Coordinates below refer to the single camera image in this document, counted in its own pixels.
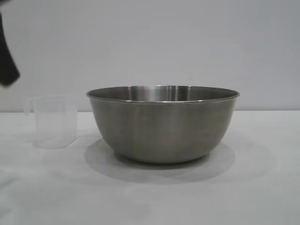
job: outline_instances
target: stainless steel bowl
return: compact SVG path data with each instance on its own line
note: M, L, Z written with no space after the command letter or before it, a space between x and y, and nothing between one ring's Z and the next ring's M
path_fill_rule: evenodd
M239 93L190 86L92 90L103 139L117 153L148 163L179 163L208 154L223 138Z

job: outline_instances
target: white table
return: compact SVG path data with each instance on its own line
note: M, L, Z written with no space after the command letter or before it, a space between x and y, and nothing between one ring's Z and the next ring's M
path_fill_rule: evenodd
M90 112L69 147L33 147L33 116L0 114L1 225L299 225L300 112L235 112L186 166L116 158Z

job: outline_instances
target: clear plastic measuring cup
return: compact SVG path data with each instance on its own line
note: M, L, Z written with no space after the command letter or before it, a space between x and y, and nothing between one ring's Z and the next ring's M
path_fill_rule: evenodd
M24 104L24 114L33 106L37 141L42 149L61 149L77 138L77 105L69 95L29 98Z

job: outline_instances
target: dark object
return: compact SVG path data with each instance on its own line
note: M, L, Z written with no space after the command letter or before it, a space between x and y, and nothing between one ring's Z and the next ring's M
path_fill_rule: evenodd
M6 2L6 0L0 1L0 5L2 5L4 2ZM6 44L1 13L0 26L0 84L8 87L20 77L20 73Z

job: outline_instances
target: white wall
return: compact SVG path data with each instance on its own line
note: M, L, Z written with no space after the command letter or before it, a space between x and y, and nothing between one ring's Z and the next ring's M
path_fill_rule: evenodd
M26 96L139 84L225 87L238 110L300 109L300 0L12 0L4 29Z

